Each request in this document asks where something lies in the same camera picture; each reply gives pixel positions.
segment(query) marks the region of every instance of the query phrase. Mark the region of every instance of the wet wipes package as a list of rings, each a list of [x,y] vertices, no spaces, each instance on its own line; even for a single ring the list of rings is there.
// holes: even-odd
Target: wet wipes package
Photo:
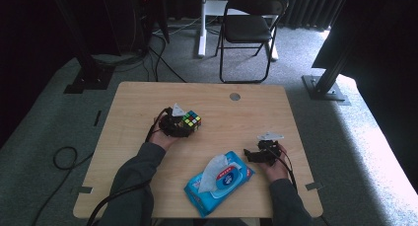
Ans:
[[[202,173],[191,178],[184,191],[200,215],[205,217],[253,174],[254,171],[230,151],[215,156]]]

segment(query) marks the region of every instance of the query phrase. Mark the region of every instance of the gray carpet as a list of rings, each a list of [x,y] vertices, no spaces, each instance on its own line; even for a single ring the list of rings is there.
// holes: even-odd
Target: gray carpet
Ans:
[[[198,39],[197,30],[173,33],[162,57],[187,82],[220,83],[219,56],[212,56],[217,36],[208,33],[204,58],[197,57]],[[324,185],[318,191],[323,216],[331,225],[417,225],[417,195],[394,159],[355,81],[343,76],[337,80],[351,106],[313,101],[305,90],[301,76],[323,72],[311,69],[323,40],[323,34],[317,31],[279,30],[276,42],[279,60],[272,63],[269,77],[261,84],[282,85],[287,91],[313,177]],[[160,52],[163,44],[153,38],[151,47]],[[262,76],[265,50],[262,52],[251,57],[250,53],[228,50],[226,75],[239,74],[238,78],[250,79]],[[96,56],[107,61],[126,57]],[[80,95],[63,94],[80,69],[76,59],[56,72],[0,151],[0,225],[32,225],[42,204],[67,174],[53,166],[55,151],[64,146],[75,147],[77,163],[91,154],[118,84],[154,81],[151,67],[156,63],[157,57],[148,55],[137,64],[118,66],[107,90],[86,90]],[[160,82],[181,82],[162,61],[158,75]],[[102,114],[95,123],[98,111]],[[69,166],[72,156],[70,151],[64,151],[57,156],[57,162]],[[70,173],[36,225],[86,224],[85,219],[72,214],[77,198],[72,190],[82,184],[89,164],[90,160]],[[325,223],[318,218],[314,225]]]

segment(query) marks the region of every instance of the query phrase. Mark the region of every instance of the hand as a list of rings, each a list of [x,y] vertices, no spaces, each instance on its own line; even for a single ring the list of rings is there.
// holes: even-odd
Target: hand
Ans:
[[[279,148],[282,151],[280,159],[285,162],[285,154],[287,154],[287,150],[281,144],[279,144]],[[272,166],[269,166],[267,163],[258,163],[258,166],[265,172],[265,175],[270,183],[279,179],[289,178],[286,167],[278,160],[276,160]]]
[[[178,137],[172,137],[172,136],[167,136],[163,133],[162,130],[160,130],[160,127],[158,125],[160,119],[157,121],[156,125],[154,126],[153,129],[153,134],[150,137],[150,142],[160,145],[163,149],[167,151],[169,151],[170,147],[179,140]]]

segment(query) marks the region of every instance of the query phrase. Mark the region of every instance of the round hole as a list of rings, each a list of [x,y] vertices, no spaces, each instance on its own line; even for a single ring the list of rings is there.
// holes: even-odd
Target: round hole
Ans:
[[[230,99],[231,99],[232,101],[238,101],[240,98],[241,98],[241,96],[240,96],[239,94],[237,94],[237,93],[232,93],[232,94],[230,95]]]

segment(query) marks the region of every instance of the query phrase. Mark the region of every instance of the black chair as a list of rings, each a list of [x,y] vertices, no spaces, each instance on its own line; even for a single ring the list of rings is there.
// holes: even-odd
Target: black chair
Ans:
[[[284,15],[288,7],[288,0],[229,0],[225,7],[223,22],[219,32],[218,45],[215,56],[218,55],[218,49],[221,49],[221,65],[219,78],[223,83],[261,83],[267,76],[270,69],[272,47],[276,39],[277,26],[280,18]],[[229,14],[231,9],[244,12],[244,15]],[[261,43],[260,46],[224,46],[224,40],[230,43]],[[271,42],[268,51],[268,61],[265,75],[260,80],[224,80],[224,49],[225,48],[258,48],[254,56],[257,56],[261,48]]]

